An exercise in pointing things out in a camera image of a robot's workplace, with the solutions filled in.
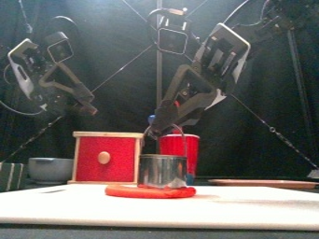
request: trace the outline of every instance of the wooden box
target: wooden box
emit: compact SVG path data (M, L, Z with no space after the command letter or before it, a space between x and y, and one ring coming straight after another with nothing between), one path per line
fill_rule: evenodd
M68 183L137 182L143 134L73 132L73 136L75 163Z

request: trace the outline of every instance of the gray container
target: gray container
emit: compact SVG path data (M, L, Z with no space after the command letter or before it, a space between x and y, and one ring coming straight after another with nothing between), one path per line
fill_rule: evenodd
M137 186L156 189L185 187L187 158L175 155L141 154Z
M72 177L73 160L29 158L28 175L37 184L63 184Z

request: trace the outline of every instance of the wooden knob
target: wooden knob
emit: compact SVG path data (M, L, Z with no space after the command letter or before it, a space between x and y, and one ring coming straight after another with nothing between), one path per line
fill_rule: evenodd
M108 152L101 152L97 156L97 161L100 164L107 164L111 160L111 156Z

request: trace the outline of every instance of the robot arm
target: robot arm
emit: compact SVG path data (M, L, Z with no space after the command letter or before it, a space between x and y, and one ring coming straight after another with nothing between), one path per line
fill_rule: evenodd
M153 137L165 134L172 124L195 125L201 112L232 92L250 48L220 23L197 50L193 64L181 65L173 76L151 123Z
M72 57L72 48L63 32L47 37L47 56L40 46L25 39L9 52L9 64L19 83L19 87L41 110L63 113L65 107L65 93L80 105L81 113L95 115L97 109L91 104L93 94L77 79L64 60ZM60 70L68 83L59 82L53 74Z
M314 1L268 0L256 24L238 24L232 29L223 23L216 25L199 46L192 64L179 67L155 110L149 125L149 135L155 139L171 132L172 124L195 125L203 111L234 92L244 63L262 43L296 25L300 27L310 15L315 15L312 10L291 14L296 7L312 9L310 4Z

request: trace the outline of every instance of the bowl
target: bowl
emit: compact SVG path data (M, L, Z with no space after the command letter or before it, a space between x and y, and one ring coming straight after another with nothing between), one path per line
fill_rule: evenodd
M72 178L73 160L29 158L28 175L37 184L64 184Z

